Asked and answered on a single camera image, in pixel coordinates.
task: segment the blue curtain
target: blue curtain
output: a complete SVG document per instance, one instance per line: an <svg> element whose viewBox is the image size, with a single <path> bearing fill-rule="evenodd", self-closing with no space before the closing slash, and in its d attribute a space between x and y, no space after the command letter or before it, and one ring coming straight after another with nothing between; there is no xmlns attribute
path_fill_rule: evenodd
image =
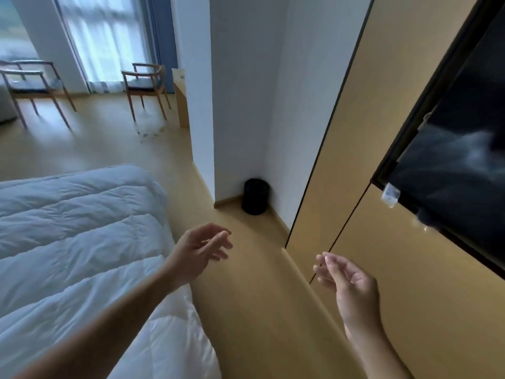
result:
<svg viewBox="0 0 505 379"><path fill-rule="evenodd" d="M177 68L177 51L170 0L146 0L146 4L156 61L167 68L165 86L173 93L172 68Z"/></svg>

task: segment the chair armrest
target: chair armrest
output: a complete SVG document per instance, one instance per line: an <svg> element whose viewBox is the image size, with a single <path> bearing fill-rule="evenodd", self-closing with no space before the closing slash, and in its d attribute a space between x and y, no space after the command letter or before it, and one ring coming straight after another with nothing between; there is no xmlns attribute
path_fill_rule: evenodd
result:
<svg viewBox="0 0 505 379"><path fill-rule="evenodd" d="M52 61L42 61L41 59L19 59L16 61L11 61L11 63L14 64L20 64L20 65L53 65Z"/></svg>
<svg viewBox="0 0 505 379"><path fill-rule="evenodd" d="M0 74L10 74L14 76L41 76L42 70L3 70L0 69Z"/></svg>
<svg viewBox="0 0 505 379"><path fill-rule="evenodd" d="M139 72L129 72L126 70L122 70L121 73L124 76L134 76L134 77L151 77L151 76L157 76L159 73L154 72L154 73L139 73Z"/></svg>
<svg viewBox="0 0 505 379"><path fill-rule="evenodd" d="M146 68L159 68L161 65L156 65L155 63L132 63L133 66L143 66Z"/></svg>

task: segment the person's left hand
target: person's left hand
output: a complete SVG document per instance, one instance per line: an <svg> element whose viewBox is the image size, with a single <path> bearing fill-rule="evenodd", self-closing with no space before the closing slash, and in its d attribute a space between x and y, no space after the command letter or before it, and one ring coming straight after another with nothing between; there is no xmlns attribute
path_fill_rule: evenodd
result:
<svg viewBox="0 0 505 379"><path fill-rule="evenodd" d="M231 249L228 240L231 231L215 223L207 223L186 231L175 245L160 270L170 289L190 283L207 267L209 260L228 259L222 248Z"/></svg>

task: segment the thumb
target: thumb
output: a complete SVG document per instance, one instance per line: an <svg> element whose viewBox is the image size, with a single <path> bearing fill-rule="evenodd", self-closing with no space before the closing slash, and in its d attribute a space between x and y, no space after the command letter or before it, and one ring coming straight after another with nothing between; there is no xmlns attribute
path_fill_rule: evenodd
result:
<svg viewBox="0 0 505 379"><path fill-rule="evenodd" d="M217 233L210 241L207 242L205 246L202 247L202 252L207 255L214 254L224 245L227 238L228 233L226 231Z"/></svg>
<svg viewBox="0 0 505 379"><path fill-rule="evenodd" d="M340 266L338 265L335 258L332 258L331 255L326 255L324 258L326 262L326 266L328 267L328 271L331 274L331 277L335 281L335 285L337 286L337 290L348 287L350 282L345 277L342 270L340 270Z"/></svg>

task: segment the sheer white curtain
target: sheer white curtain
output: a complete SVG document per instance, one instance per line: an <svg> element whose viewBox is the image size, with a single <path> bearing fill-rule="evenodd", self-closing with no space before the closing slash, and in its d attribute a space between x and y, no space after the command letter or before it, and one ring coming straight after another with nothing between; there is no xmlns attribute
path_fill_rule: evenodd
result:
<svg viewBox="0 0 505 379"><path fill-rule="evenodd" d="M92 92L123 91L121 70L149 63L139 0L58 0Z"/></svg>

